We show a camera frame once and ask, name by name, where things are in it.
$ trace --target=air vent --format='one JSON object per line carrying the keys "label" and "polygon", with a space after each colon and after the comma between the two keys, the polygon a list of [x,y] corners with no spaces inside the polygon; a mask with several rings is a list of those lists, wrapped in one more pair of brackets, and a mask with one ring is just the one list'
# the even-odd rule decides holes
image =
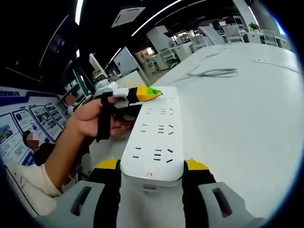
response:
{"label": "air vent", "polygon": [[120,26],[134,21],[145,7],[122,9],[114,20],[112,27]]}

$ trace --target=white power strip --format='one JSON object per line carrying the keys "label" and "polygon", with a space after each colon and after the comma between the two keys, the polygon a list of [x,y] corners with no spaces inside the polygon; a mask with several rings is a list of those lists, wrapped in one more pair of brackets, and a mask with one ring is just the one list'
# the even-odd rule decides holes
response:
{"label": "white power strip", "polygon": [[175,87],[155,87],[163,95],[142,102],[121,159],[121,171],[135,183],[170,187],[183,174],[183,139]]}

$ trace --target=white table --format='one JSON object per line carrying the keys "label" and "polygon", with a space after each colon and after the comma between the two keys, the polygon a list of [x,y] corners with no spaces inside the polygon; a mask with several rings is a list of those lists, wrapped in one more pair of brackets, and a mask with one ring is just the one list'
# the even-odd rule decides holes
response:
{"label": "white table", "polygon": [[[202,62],[214,54],[218,55]],[[254,59],[266,59],[272,65]],[[170,83],[198,64],[197,71],[233,67],[238,76]],[[272,214],[301,159],[304,82],[296,69],[294,53],[282,48],[218,45],[198,50],[154,84],[179,90],[185,159],[209,166],[215,179],[243,197],[256,217]],[[127,139],[93,143],[93,163],[105,157],[121,158]],[[181,185],[158,195],[143,194],[122,178],[121,196],[118,228],[185,226]]]}
{"label": "white table", "polygon": [[[245,35],[247,35],[249,43],[261,44],[262,39],[264,39],[264,34],[260,33],[260,32],[248,32],[248,33],[245,33],[242,35],[243,35],[243,37]],[[278,47],[284,48],[286,50],[290,50],[290,44],[288,41],[286,41],[285,39],[283,39],[281,37],[277,37],[277,36],[275,37],[275,39],[276,39]]]}

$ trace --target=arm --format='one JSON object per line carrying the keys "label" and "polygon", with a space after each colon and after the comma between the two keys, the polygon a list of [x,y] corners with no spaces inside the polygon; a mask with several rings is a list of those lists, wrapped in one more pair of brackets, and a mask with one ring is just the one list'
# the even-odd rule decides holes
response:
{"label": "arm", "polygon": [[45,163],[46,174],[57,189],[61,189],[67,179],[84,138],[85,136],[77,129],[76,120],[70,117]]}
{"label": "arm", "polygon": [[[115,103],[116,100],[109,97],[108,101]],[[62,184],[67,180],[84,138],[97,136],[101,109],[100,100],[93,100],[79,107],[68,119],[54,150],[45,163],[46,175],[58,190],[61,190]],[[110,135],[116,137],[123,135],[132,124],[134,123],[116,121],[111,117]]]}

